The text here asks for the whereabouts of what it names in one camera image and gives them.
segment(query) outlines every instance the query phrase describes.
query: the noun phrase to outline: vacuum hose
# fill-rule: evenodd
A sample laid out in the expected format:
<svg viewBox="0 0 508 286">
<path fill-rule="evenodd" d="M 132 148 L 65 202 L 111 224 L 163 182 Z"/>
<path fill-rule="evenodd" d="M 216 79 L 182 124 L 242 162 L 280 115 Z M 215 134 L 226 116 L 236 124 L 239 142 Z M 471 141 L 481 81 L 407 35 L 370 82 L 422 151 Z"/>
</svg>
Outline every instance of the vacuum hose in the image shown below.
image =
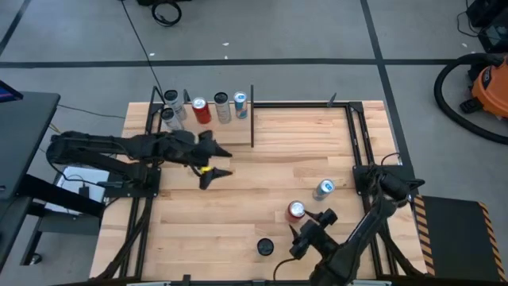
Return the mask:
<svg viewBox="0 0 508 286">
<path fill-rule="evenodd" d="M 486 130 L 484 128 L 479 127 L 476 124 L 471 123 L 470 121 L 466 120 L 462 116 L 460 116 L 457 112 L 455 112 L 450 105 L 448 105 L 443 98 L 443 82 L 445 81 L 446 76 L 448 76 L 448 73 L 450 73 L 453 69 L 458 67 L 461 64 L 493 64 L 495 66 L 499 66 L 502 62 L 502 58 L 499 58 L 498 56 L 494 56 L 491 54 L 484 54 L 484 53 L 478 53 L 478 54 L 470 54 L 461 56 L 458 58 L 455 62 L 447 65 L 444 67 L 444 69 L 439 73 L 437 76 L 436 82 L 434 84 L 434 97 L 436 98 L 436 103 L 439 106 L 439 108 L 448 116 L 451 118 L 454 122 L 456 122 L 458 125 L 464 127 L 465 129 L 473 132 L 474 134 L 483 137 L 487 140 L 494 141 L 500 144 L 508 145 L 508 137 L 502 136 L 496 133 L 492 133 L 489 130 Z"/>
</svg>

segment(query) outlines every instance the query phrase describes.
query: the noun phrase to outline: orange vacuum cleaner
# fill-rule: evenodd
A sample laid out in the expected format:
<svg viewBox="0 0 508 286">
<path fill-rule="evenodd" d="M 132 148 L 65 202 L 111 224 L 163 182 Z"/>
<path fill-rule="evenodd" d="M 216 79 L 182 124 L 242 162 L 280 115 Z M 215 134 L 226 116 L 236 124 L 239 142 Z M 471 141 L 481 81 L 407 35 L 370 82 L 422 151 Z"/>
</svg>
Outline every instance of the orange vacuum cleaner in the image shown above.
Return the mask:
<svg viewBox="0 0 508 286">
<path fill-rule="evenodd" d="M 446 66 L 437 76 L 434 97 L 439 108 L 454 122 L 480 137 L 508 145 L 508 137 L 492 133 L 468 121 L 455 112 L 443 98 L 443 82 L 446 76 L 461 64 L 470 64 L 469 75 L 478 75 L 471 88 L 472 98 L 460 104 L 465 114 L 485 110 L 494 115 L 508 118 L 508 56 L 502 58 L 493 54 L 470 54 L 462 56 Z"/>
</svg>

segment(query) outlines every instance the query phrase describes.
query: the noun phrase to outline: silver can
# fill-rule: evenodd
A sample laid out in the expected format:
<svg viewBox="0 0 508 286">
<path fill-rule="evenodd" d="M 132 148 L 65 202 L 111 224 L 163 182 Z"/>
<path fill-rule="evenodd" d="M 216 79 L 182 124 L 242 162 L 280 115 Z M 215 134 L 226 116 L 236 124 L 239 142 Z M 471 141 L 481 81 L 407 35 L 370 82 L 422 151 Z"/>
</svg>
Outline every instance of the silver can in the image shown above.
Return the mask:
<svg viewBox="0 0 508 286">
<path fill-rule="evenodd" d="M 168 107 L 164 108 L 162 112 L 160 113 L 160 117 L 166 123 L 167 127 L 171 130 L 183 130 L 183 124 L 176 116 L 175 111 Z"/>
<path fill-rule="evenodd" d="M 314 189 L 312 196 L 315 200 L 322 201 L 333 191 L 335 191 L 335 184 L 332 182 L 332 180 L 326 179 L 320 182 L 319 185 Z"/>
<path fill-rule="evenodd" d="M 166 91 L 164 92 L 164 99 L 167 100 L 167 104 L 175 111 L 176 116 L 180 121 L 187 119 L 187 112 L 183 105 L 183 98 L 178 96 L 178 91 Z"/>
<path fill-rule="evenodd" d="M 243 91 L 238 91 L 234 96 L 235 110 L 238 118 L 247 117 L 247 95 Z"/>
<path fill-rule="evenodd" d="M 229 107 L 228 95 L 224 92 L 219 92 L 214 96 L 215 109 L 217 110 L 217 117 L 222 124 L 231 121 L 231 109 Z"/>
</svg>

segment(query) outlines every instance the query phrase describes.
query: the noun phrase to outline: soda can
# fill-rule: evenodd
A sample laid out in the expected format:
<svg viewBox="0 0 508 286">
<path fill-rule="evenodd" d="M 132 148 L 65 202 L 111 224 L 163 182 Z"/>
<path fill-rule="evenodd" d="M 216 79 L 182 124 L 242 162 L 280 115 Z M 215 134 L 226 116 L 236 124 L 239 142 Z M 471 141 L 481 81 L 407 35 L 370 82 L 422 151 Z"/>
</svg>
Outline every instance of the soda can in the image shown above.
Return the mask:
<svg viewBox="0 0 508 286">
<path fill-rule="evenodd" d="M 215 109 L 217 109 L 217 117 L 222 124 L 231 121 L 231 109 L 229 108 L 228 95 L 219 92 L 214 96 Z"/>
<path fill-rule="evenodd" d="M 238 91 L 234 96 L 235 110 L 238 118 L 247 117 L 247 95 L 243 91 Z"/>
<path fill-rule="evenodd" d="M 160 113 L 160 117 L 166 123 L 167 127 L 171 130 L 183 130 L 183 125 L 178 116 L 176 116 L 175 111 L 168 107 L 164 108 Z"/>
<path fill-rule="evenodd" d="M 305 206 L 300 201 L 292 201 L 287 206 L 286 220 L 291 223 L 298 222 L 305 215 Z"/>
<path fill-rule="evenodd" d="M 315 200 L 322 201 L 333 191 L 335 191 L 335 184 L 332 182 L 332 180 L 326 179 L 320 182 L 319 185 L 314 189 L 312 196 Z"/>
<path fill-rule="evenodd" d="M 212 120 L 210 108 L 204 98 L 195 98 L 192 101 L 192 110 L 194 111 L 199 123 L 206 124 Z"/>
<path fill-rule="evenodd" d="M 187 119 L 187 112 L 183 106 L 183 98 L 178 96 L 178 91 L 164 92 L 164 99 L 167 100 L 167 104 L 175 111 L 180 121 Z"/>
</svg>

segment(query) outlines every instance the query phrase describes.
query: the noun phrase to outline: blue and silver can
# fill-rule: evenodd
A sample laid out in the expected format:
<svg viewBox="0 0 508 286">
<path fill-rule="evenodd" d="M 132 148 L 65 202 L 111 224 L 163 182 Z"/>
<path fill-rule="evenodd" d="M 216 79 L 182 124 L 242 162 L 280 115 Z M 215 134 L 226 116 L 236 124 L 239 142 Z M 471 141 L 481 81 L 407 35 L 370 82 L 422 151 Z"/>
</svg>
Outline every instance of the blue and silver can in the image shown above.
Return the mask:
<svg viewBox="0 0 508 286">
<path fill-rule="evenodd" d="M 322 201 L 329 194 L 335 191 L 335 184 L 333 184 L 332 180 L 323 180 L 319 183 L 319 185 L 314 189 L 312 196 L 317 201 Z"/>
<path fill-rule="evenodd" d="M 235 110 L 238 118 L 247 117 L 247 95 L 243 91 L 238 91 L 234 96 Z"/>
</svg>

